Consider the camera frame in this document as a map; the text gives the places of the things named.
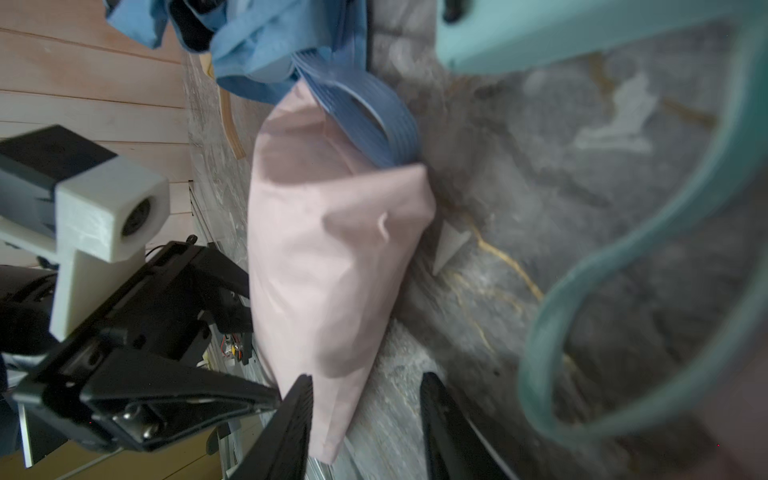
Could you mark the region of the large pink umbrella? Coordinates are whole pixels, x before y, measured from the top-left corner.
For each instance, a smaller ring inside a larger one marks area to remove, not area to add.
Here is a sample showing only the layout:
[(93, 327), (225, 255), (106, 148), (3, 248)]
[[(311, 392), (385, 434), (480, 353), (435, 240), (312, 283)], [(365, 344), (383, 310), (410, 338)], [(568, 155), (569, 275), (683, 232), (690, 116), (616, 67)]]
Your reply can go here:
[(282, 392), (312, 378), (320, 462), (339, 454), (435, 211), (424, 165), (373, 166), (305, 82), (263, 122), (247, 215), (255, 340)]

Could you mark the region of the beige umbrella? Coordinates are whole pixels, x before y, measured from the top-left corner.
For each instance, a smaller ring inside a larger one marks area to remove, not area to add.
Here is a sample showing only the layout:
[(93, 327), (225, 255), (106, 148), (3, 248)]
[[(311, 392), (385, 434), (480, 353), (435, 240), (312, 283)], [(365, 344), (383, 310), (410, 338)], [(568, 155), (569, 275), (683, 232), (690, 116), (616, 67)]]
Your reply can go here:
[[(204, 53), (199, 56), (199, 61), (204, 73), (212, 80), (215, 79), (215, 72), (212, 63), (212, 56), (210, 53)], [(237, 160), (242, 160), (246, 157), (245, 149), (240, 141), (237, 128), (234, 122), (231, 96), (230, 92), (218, 87), (218, 101), (219, 112), (222, 123), (224, 135), (226, 137), (229, 148)]]

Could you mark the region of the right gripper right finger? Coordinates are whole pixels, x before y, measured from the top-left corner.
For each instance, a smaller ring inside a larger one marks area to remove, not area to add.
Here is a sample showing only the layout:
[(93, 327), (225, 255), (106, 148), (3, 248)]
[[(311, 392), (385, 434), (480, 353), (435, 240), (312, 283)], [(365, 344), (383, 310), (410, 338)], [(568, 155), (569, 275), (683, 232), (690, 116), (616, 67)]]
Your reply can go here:
[(429, 479), (516, 479), (487, 447), (434, 372), (420, 384), (420, 409)]

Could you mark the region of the mint green umbrella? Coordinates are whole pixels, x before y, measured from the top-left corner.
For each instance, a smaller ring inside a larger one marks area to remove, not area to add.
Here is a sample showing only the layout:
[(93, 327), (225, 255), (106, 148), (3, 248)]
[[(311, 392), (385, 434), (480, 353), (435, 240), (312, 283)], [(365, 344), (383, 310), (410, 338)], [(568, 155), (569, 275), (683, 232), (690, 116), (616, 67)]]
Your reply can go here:
[(763, 1), (457, 1), (436, 55), (499, 113), (520, 232), (557, 263), (519, 370), (532, 427), (566, 446), (662, 424), (715, 390), (767, 317)]

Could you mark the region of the blue umbrella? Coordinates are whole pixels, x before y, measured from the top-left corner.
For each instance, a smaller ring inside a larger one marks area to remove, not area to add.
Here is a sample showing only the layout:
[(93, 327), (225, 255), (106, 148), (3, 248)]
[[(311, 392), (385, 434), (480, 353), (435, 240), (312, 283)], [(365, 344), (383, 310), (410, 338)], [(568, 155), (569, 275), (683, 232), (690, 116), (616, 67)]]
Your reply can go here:
[(414, 161), (415, 119), (367, 70), (364, 1), (107, 1), (109, 25), (151, 49), (172, 26), (182, 47), (211, 57), (218, 86), (276, 105), (298, 81), (379, 168)]

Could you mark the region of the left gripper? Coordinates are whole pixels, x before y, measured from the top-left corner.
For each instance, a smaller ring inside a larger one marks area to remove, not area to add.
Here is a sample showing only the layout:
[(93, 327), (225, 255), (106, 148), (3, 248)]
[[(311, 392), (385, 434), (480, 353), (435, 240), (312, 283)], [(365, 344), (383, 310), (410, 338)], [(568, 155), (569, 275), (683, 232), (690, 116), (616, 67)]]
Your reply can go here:
[(154, 452), (279, 407), (276, 389), (199, 366), (217, 333), (251, 331), (247, 274), (215, 247), (163, 247), (63, 341), (48, 331), (56, 280), (1, 270), (1, 389), (27, 465), (68, 441)]

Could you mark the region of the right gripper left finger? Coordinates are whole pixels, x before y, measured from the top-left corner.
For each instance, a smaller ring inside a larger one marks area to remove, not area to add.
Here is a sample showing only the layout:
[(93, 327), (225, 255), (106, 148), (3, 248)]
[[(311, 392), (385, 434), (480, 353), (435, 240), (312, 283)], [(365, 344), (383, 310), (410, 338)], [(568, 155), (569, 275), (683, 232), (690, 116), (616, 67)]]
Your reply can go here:
[(313, 403), (312, 377), (300, 375), (231, 479), (304, 479)]

